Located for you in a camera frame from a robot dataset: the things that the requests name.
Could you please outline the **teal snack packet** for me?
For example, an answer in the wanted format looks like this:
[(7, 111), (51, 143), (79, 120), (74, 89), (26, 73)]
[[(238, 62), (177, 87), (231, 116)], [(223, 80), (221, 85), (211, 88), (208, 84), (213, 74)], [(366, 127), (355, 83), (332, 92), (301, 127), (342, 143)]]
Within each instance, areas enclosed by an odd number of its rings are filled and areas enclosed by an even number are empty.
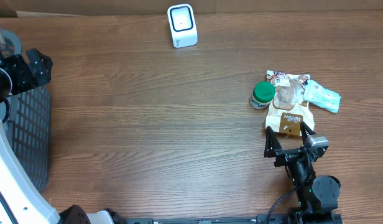
[(332, 113), (339, 111), (341, 96), (339, 93), (324, 88), (314, 80), (307, 80), (303, 99)]

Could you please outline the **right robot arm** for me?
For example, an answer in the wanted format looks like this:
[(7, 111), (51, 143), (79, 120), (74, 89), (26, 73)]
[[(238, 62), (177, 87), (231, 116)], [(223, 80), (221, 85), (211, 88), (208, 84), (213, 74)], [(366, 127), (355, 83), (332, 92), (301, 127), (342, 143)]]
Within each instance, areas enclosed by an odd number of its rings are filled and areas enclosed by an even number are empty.
[[(274, 130), (266, 127), (264, 157), (274, 158), (275, 167), (284, 167), (293, 189), (281, 196), (271, 206), (266, 223), (342, 223), (341, 215), (333, 213), (338, 208), (340, 181), (332, 175), (316, 175), (313, 163), (324, 156), (329, 147), (327, 138), (314, 132), (305, 122), (300, 123), (303, 144), (294, 149), (282, 149)], [(273, 216), (276, 206), (285, 198), (296, 194), (298, 207), (287, 214)]]

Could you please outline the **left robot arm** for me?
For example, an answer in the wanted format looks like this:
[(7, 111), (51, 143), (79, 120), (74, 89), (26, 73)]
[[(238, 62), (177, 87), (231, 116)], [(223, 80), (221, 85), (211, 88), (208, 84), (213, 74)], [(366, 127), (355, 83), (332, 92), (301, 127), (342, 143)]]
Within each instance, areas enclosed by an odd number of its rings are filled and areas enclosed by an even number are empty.
[[(51, 80), (52, 59), (37, 49), (5, 57), (0, 30), (0, 103), (10, 96), (46, 85)], [(37, 191), (10, 146), (0, 118), (0, 223), (96, 223), (116, 224), (123, 220), (111, 209), (86, 213), (79, 205), (57, 212)]]

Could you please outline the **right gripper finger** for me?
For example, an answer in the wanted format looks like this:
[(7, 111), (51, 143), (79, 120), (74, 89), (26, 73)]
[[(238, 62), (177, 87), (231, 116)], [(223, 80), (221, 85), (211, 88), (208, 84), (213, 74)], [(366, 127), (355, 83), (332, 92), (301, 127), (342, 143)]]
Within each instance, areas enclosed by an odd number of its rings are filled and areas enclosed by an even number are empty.
[(280, 151), (282, 151), (282, 146), (280, 145), (275, 132), (270, 126), (266, 127), (264, 157), (276, 157), (277, 153)]
[(311, 135), (315, 135), (316, 132), (314, 132), (304, 121), (300, 123), (300, 130), (302, 134), (302, 141), (304, 146), (311, 146), (309, 143), (308, 137)]

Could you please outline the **green lid container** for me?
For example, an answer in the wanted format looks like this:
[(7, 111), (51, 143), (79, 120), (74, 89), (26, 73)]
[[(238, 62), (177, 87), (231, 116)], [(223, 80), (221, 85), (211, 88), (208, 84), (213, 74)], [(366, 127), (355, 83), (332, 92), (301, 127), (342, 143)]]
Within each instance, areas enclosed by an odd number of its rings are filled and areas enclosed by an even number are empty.
[(266, 108), (273, 100), (275, 87), (269, 82), (259, 82), (254, 87), (249, 98), (250, 105), (257, 109)]

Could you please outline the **beige snack pouch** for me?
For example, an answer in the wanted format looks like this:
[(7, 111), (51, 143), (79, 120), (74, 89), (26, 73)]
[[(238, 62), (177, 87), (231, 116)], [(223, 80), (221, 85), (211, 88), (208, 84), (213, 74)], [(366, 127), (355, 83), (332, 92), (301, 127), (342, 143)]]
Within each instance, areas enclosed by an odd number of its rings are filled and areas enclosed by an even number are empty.
[(269, 104), (265, 127), (271, 127), (276, 133), (294, 136), (301, 135), (302, 122), (313, 129), (315, 127), (313, 114), (309, 109), (309, 102), (303, 97), (310, 75), (268, 70), (266, 77), (275, 87), (275, 95)]

